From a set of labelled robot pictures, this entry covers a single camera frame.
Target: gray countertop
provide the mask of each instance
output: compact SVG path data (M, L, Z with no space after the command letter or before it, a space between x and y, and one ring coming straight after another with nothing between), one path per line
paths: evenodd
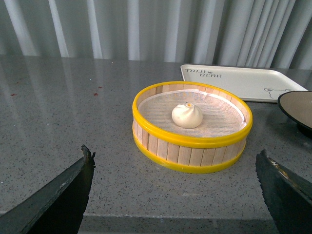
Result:
M0 213L82 157L96 168L82 230L276 233L255 172L268 156L312 182L312 139L277 104L247 104L253 128L232 167L172 171L149 160L132 135L132 102L143 88L182 80L180 63L0 56ZM311 71L277 69L308 90Z

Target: tray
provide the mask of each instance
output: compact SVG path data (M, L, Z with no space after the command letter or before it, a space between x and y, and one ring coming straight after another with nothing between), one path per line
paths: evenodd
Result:
M184 81L213 85L244 101L277 103L281 94L307 90L274 70L184 64L181 71Z

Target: bamboo steamer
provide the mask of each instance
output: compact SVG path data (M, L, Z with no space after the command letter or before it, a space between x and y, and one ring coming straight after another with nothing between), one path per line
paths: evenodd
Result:
M139 112L139 105L149 97L193 89L218 95L231 102L243 114L246 126L226 136L185 136L153 125ZM137 147L154 162L186 173L211 173L233 165L245 148L246 137L253 124L252 112L243 100L220 88L196 82L171 81L149 86L137 94L132 110L132 129Z

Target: wooden slat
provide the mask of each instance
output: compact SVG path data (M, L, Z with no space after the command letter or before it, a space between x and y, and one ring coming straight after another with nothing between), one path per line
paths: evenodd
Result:
M232 98L231 103L233 103L243 113L245 120L248 123L250 121L250 115L243 104L236 98Z
M150 97L156 94L156 88L150 89Z
M226 147L220 147L220 148L215 149L213 165L222 163L225 150L226 150Z
M157 145L158 138L150 134L148 139L148 151L154 155L157 155Z
M220 91L219 91L219 90L217 90L217 89L214 89L214 90L213 90L213 94L215 94L215 95L219 95L219 93L220 93Z
M143 137L143 129L142 127L138 124L137 125L137 139L139 142L142 144L142 137Z
M163 159L167 159L167 153L168 153L168 142L158 139L157 156Z
M203 158L204 149L192 149L190 166L200 166Z
M213 88L209 88L209 87L206 87L206 93L208 93L208 94L212 94L213 93L213 91L214 91L214 89Z
M156 94L161 94L162 93L162 86L156 87Z
M200 91L203 91L203 92L206 91L206 87L205 87L205 86L199 86L198 89L199 89Z
M169 86L170 91L183 90L184 84L171 84Z
M237 153L240 153L240 152L243 150L244 145L245 145L245 142L246 142L246 137L240 141L240 144L239 144L239 148L238 148L238 152L237 152Z
M136 101L136 107L138 107L138 106L141 104L142 101L143 101L143 97L142 97L142 96L139 96L139 97L137 98L137 101Z
M226 98L227 100L231 101L233 97L232 97L231 95L227 94L225 98Z
M162 92L163 92L163 93L169 92L169 91L170 91L169 85L163 85L163 86L162 86Z
M135 120L133 120L133 127L134 127L134 134L137 137L137 122Z
M180 146L169 143L167 160L177 163L177 159L179 157L179 150L180 150Z
M148 149L148 137L149 134L144 129L142 129L142 145L145 149Z
M204 149L203 159L201 161L201 166L211 166L215 156L215 148Z
M220 93L219 93L219 96L220 96L220 97L223 97L223 98L226 98L226 95L227 95L227 94L224 93L224 92L220 92Z
M198 89L198 85L185 84L185 85L183 86L183 89Z
M240 141L235 143L235 144L233 144L233 145L227 146L226 150L225 150L225 153L224 153L224 157L223 157L222 162L229 161L232 158L236 157L237 153L238 153L239 145L240 145Z
M148 90L148 91L144 92L141 96L143 97L143 100L149 98L150 97L150 91Z
M178 164L189 165L191 158L192 148L180 146Z

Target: yellow plastic band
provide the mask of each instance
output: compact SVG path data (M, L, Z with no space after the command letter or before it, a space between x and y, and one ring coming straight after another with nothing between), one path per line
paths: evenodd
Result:
M247 125L240 131L227 135L227 136L220 136L220 137L192 137L192 136L184 136L176 133L172 133L166 130L163 130L149 121L147 121L138 111L137 108L137 100L138 98L144 94L145 92L159 87L159 86L164 86L164 85L171 85L171 84L191 84L191 85L198 85L198 86L204 86L208 88L213 88L215 90L219 90L223 93L226 93L235 99L239 101L244 108L247 110L249 116L250 116L250 121L247 123ZM202 83L197 83L197 82L189 82L189 81L171 81L171 82L164 82L164 83L159 83L159 84L154 84L151 85L143 90L141 90L135 97L133 105L132 105L132 112L133 112L133 117L136 120L136 122L149 134L152 134L156 136L159 139L162 139L166 142L175 144L175 145L180 145L180 146L185 146L185 147L190 147L190 148L219 148L219 147L224 147L228 145L235 144L239 141L241 141L243 138L245 138L248 133L250 132L252 125L253 125L253 114L248 107L248 105L241 100L239 97L235 96L234 94L220 89L218 87L214 87L211 85L207 84L202 84Z
M212 165L212 166L199 167L199 166L187 166L187 165L177 164L174 162L169 162L163 158L160 158L160 157L152 154L150 151L145 149L143 147L143 145L139 142L139 140L137 139L135 134L133 134L133 138L135 140L137 147L142 151L142 153L144 153L150 160L154 161L155 163L157 163L161 166L164 166L166 168L175 170L175 171L185 172L185 173L194 173L194 174L218 172L218 171L224 170L224 169L232 166L234 163L236 163L238 161L238 159L242 155L242 153L245 149L245 145L246 145L246 143L245 143L242 151L235 158L233 158L227 162L223 162L223 163Z

